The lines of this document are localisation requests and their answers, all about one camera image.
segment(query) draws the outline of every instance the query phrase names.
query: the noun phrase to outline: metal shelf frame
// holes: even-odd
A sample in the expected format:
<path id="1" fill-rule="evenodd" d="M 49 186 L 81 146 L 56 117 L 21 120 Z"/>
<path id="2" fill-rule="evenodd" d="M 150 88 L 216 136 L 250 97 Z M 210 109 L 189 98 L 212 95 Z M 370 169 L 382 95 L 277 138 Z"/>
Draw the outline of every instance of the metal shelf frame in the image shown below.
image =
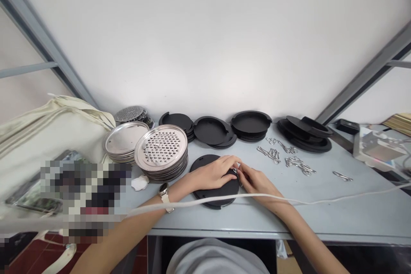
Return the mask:
<path id="1" fill-rule="evenodd" d="M 45 61 L 44 63 L 1 70 L 0 78 L 51 69 L 74 96 L 98 108 L 96 101 L 48 33 L 46 27 L 41 23 L 29 2 L 27 0 L 0 0 L 0 6 Z"/>
<path id="2" fill-rule="evenodd" d="M 320 113 L 316 121 L 327 125 L 383 78 L 392 68 L 411 69 L 411 62 L 401 61 L 411 52 L 411 21 L 354 77 Z"/>

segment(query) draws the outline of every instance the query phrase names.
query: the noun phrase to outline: black plastic disc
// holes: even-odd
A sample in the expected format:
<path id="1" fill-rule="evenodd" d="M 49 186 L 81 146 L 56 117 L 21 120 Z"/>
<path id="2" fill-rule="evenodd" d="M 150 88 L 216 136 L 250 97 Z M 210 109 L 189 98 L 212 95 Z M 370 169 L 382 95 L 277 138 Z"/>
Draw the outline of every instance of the black plastic disc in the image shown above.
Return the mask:
<path id="1" fill-rule="evenodd" d="M 242 131 L 239 131 L 238 129 L 236 129 L 233 126 L 231 126 L 231 128 L 238 137 L 241 136 L 241 137 L 246 137 L 246 138 L 261 138 L 261 137 L 265 136 L 265 134 L 267 133 L 267 131 L 263 131 L 263 132 L 257 133 L 257 134 L 250 134 L 250 133 L 244 133 Z"/>
<path id="2" fill-rule="evenodd" d="M 230 125 L 228 125 L 226 122 L 222 121 L 222 123 L 224 124 L 224 126 L 227 130 L 227 135 L 226 135 L 226 138 L 224 139 L 224 141 L 222 143 L 217 144 L 216 146 L 227 146 L 227 145 L 232 146 L 235 142 L 235 140 L 232 141 L 232 139 L 234 137 L 234 131 L 233 131 L 232 127 Z"/>
<path id="3" fill-rule="evenodd" d="M 258 134 L 267 131 L 273 120 L 260 111 L 243 111 L 235 114 L 231 125 L 240 132 Z"/>
<path id="4" fill-rule="evenodd" d="M 218 158 L 220 157 L 214 154 L 204 155 L 194 161 L 194 163 L 191 165 L 190 172 L 196 170 L 197 168 L 205 166 L 209 163 L 212 163 Z M 229 169 L 227 171 L 227 174 L 233 174 L 237 176 L 237 174 L 232 169 Z M 207 197 L 235 195 L 235 194 L 238 194 L 239 187 L 240 185 L 239 185 L 238 176 L 237 176 L 237 180 L 228 181 L 221 188 L 212 189 L 212 190 L 199 190 L 199 191 L 193 192 L 193 195 L 197 199 L 202 199 L 202 198 L 207 198 Z M 203 203 L 203 205 L 205 205 L 208 208 L 214 209 L 214 210 L 221 210 L 221 207 L 231 204 L 234 200 L 235 198 L 228 199 L 228 200 L 219 200 L 219 201 L 213 201 L 210 203 Z"/>
<path id="5" fill-rule="evenodd" d="M 187 134 L 190 130 L 193 129 L 194 123 L 193 121 L 186 115 L 182 113 L 173 113 L 170 114 L 166 112 L 164 115 L 161 116 L 160 120 L 158 121 L 159 125 L 163 124 L 173 124 L 176 125 L 184 130 Z"/>
<path id="6" fill-rule="evenodd" d="M 217 144 L 217 145 L 215 145 L 215 146 L 212 146 L 212 145 L 209 145 L 209 146 L 212 147 L 212 148 L 214 148 L 214 149 L 219 149 L 219 150 L 228 149 L 228 148 L 231 147 L 233 144 L 235 144 L 236 141 L 237 141 L 237 135 L 234 135 L 234 136 L 232 137 L 232 139 L 231 139 L 229 142 L 227 142 L 227 143 L 220 143 L 220 144 Z"/>
<path id="7" fill-rule="evenodd" d="M 316 142 L 321 142 L 323 138 L 320 137 L 315 137 L 302 129 L 300 129 L 298 126 L 295 126 L 292 124 L 289 120 L 287 119 L 281 119 L 278 121 L 277 126 L 280 126 L 287 132 L 289 132 L 291 135 L 293 135 L 295 138 L 302 140 L 307 143 L 316 143 Z"/>
<path id="8" fill-rule="evenodd" d="M 286 118 L 293 125 L 315 137 L 328 138 L 333 134 L 331 129 L 308 117 L 304 117 L 301 120 L 293 116 L 287 116 Z"/>
<path id="9" fill-rule="evenodd" d="M 192 141 L 194 141 L 194 139 L 196 139 L 196 136 L 191 136 L 190 138 L 187 138 L 187 142 L 190 143 Z"/>
<path id="10" fill-rule="evenodd" d="M 212 116 L 198 118 L 194 123 L 194 134 L 208 145 L 225 142 L 228 133 L 225 122 Z"/>
<path id="11" fill-rule="evenodd" d="M 325 153 L 331 150 L 332 144 L 328 138 L 322 139 L 321 142 L 317 143 L 307 143 L 302 140 L 299 140 L 292 136 L 289 132 L 285 131 L 281 126 L 277 126 L 278 131 L 284 135 L 284 137 L 292 143 L 297 148 L 311 152 L 311 153 Z"/>
<path id="12" fill-rule="evenodd" d="M 193 130 L 191 133 L 186 134 L 186 135 L 187 135 L 187 138 L 191 138 L 191 137 L 195 136 L 195 135 L 194 135 L 194 130 Z"/>
<path id="13" fill-rule="evenodd" d="M 264 134 L 264 136 L 262 136 L 260 138 L 247 138 L 247 137 L 244 137 L 244 136 L 241 136 L 241 137 L 238 137 L 238 138 L 241 139 L 242 141 L 247 141 L 247 142 L 250 142 L 250 143 L 256 143 L 256 142 L 259 142 L 259 141 L 263 140 L 265 138 L 265 134 Z"/>

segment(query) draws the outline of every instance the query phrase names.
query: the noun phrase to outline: small white tissue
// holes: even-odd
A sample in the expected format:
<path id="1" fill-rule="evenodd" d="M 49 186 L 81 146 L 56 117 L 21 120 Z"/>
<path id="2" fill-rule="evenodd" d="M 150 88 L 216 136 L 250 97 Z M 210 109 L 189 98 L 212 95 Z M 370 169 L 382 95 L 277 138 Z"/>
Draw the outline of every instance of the small white tissue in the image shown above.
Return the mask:
<path id="1" fill-rule="evenodd" d="M 147 176 L 139 176 L 137 179 L 131 180 L 131 186 L 136 191 L 141 191 L 146 189 L 147 185 L 149 184 L 149 178 Z"/>
<path id="2" fill-rule="evenodd" d="M 281 259 L 287 259 L 288 254 L 286 251 L 286 246 L 283 240 L 275 240 L 275 246 L 277 249 L 277 257 Z"/>

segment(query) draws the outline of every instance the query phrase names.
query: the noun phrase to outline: stack of metal plates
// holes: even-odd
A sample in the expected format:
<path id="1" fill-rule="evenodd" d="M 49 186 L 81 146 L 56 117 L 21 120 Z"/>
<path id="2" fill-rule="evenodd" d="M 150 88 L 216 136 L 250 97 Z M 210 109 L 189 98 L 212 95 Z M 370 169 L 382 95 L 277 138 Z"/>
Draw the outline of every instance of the stack of metal plates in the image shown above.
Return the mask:
<path id="1" fill-rule="evenodd" d="M 149 130 L 143 122 L 123 123 L 103 139 L 103 150 L 114 162 L 135 165 L 134 149 L 139 139 Z"/>
<path id="2" fill-rule="evenodd" d="M 188 163 L 188 140 L 176 125 L 160 125 L 137 143 L 134 160 L 151 180 L 166 183 L 179 177 Z"/>
<path id="3" fill-rule="evenodd" d="M 147 111 L 141 106 L 130 106 L 121 109 L 114 115 L 114 119 L 119 124 L 139 121 L 146 123 L 150 127 L 150 129 L 154 128 L 153 119 L 149 116 Z"/>

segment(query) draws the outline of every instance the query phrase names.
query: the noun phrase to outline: white wall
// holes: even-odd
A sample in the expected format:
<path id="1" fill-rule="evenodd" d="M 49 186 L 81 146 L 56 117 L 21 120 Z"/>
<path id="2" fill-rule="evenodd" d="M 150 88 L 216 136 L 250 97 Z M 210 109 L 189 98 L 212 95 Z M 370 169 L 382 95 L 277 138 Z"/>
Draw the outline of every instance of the white wall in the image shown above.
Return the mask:
<path id="1" fill-rule="evenodd" d="M 316 117 L 411 0 L 30 0 L 100 106 Z"/>
<path id="2" fill-rule="evenodd" d="M 411 61 L 411 55 L 404 59 Z M 379 124 L 395 113 L 411 112 L 411 69 L 392 68 L 338 118 Z"/>
<path id="3" fill-rule="evenodd" d="M 0 8 L 0 70 L 43 60 Z M 50 100 L 48 92 L 70 95 L 51 70 L 0 79 L 0 124 Z"/>

